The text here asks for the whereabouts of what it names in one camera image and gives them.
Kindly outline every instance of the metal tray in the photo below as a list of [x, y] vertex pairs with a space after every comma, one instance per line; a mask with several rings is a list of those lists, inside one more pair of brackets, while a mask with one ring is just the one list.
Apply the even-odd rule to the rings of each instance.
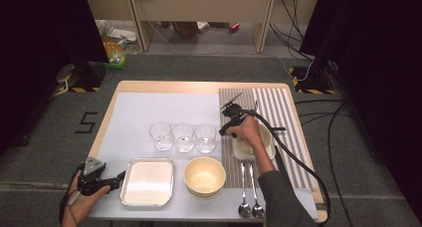
[[173, 171], [173, 161], [168, 158], [133, 159], [127, 166], [121, 203], [126, 206], [164, 205], [171, 198]]

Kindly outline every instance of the spoon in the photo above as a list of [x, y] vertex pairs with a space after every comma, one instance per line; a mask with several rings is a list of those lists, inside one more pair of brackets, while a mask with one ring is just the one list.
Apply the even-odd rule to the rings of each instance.
[[251, 174], [252, 189], [254, 190], [255, 205], [252, 208], [252, 215], [258, 219], [265, 219], [265, 211], [261, 205], [258, 204], [257, 190], [255, 189], [254, 168], [252, 162], [249, 162], [249, 173]]
[[241, 163], [242, 168], [242, 187], [243, 187], [243, 202], [239, 206], [239, 215], [242, 218], [248, 218], [251, 216], [251, 207], [246, 203], [246, 194], [245, 194], [245, 162]]

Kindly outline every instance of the black curtain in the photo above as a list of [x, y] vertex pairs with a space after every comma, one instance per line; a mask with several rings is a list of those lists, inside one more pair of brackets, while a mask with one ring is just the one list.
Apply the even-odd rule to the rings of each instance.
[[1, 155], [29, 132], [63, 66], [107, 57], [87, 0], [0, 0], [0, 14]]
[[[338, 80], [372, 151], [420, 222], [421, 1], [318, 0], [301, 47], [323, 57], [315, 69], [326, 60], [337, 62]], [[345, 17], [346, 26], [336, 23]]]

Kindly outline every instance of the sleeve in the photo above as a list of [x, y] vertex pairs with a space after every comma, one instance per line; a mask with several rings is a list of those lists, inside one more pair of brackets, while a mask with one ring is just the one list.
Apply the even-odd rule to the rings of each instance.
[[268, 227], [317, 226], [279, 171], [266, 172], [258, 178], [258, 181], [266, 201]]

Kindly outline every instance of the white plate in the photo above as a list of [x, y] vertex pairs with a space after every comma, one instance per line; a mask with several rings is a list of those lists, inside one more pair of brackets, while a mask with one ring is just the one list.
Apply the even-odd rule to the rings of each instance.
[[[237, 159], [240, 159], [240, 160], [255, 159], [254, 153], [248, 151], [247, 148], [240, 145], [239, 141], [237, 141], [235, 138], [233, 138], [232, 140], [232, 147], [233, 147], [233, 156], [235, 156]], [[267, 146], [266, 151], [270, 159], [273, 159], [276, 156], [276, 150], [274, 148], [274, 145]]]
[[127, 166], [121, 203], [127, 206], [162, 206], [171, 198], [173, 161], [168, 158], [136, 158]]

